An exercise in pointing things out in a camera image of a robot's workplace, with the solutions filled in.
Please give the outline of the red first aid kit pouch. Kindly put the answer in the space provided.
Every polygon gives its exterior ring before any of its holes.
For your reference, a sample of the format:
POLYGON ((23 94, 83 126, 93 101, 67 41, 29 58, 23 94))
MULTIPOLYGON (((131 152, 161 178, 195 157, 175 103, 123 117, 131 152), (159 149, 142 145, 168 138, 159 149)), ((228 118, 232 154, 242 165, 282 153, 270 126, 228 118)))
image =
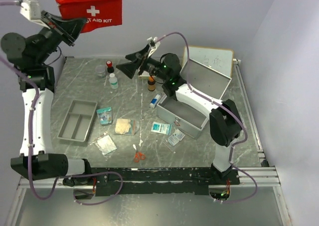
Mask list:
POLYGON ((123 0, 55 0, 63 19, 86 18, 83 33, 123 23, 123 0))

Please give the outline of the teal bandage packet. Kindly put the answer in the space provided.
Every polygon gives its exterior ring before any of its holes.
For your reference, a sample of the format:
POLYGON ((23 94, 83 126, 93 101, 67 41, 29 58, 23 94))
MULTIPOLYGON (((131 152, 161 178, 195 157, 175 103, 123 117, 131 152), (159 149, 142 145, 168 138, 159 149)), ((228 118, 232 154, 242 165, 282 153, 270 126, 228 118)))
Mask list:
POLYGON ((96 110, 99 122, 102 126, 106 126, 112 123, 112 108, 106 107, 96 110))

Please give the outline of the orange handled scissors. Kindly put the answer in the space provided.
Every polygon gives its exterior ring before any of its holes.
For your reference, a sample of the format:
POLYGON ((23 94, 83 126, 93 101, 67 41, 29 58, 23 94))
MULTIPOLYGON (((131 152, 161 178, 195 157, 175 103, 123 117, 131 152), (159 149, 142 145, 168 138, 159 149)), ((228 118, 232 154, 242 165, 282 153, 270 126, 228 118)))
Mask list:
POLYGON ((135 157, 134 157, 135 163, 138 163, 139 161, 146 159, 145 155, 137 149, 135 144, 133 144, 133 148, 135 150, 135 157))

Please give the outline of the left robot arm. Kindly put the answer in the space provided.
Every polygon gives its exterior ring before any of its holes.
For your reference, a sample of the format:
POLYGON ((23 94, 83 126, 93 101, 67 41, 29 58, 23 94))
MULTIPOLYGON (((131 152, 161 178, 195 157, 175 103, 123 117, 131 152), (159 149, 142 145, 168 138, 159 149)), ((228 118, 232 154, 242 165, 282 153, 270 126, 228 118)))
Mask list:
POLYGON ((73 46, 85 26, 85 18, 63 19, 41 12, 42 30, 29 37, 15 32, 0 41, 5 62, 18 76, 24 103, 24 134, 19 156, 10 160, 11 168, 30 182, 50 178, 75 177, 83 186, 93 173, 86 159, 69 159, 53 151, 50 113, 55 93, 53 67, 45 63, 60 43, 73 46))

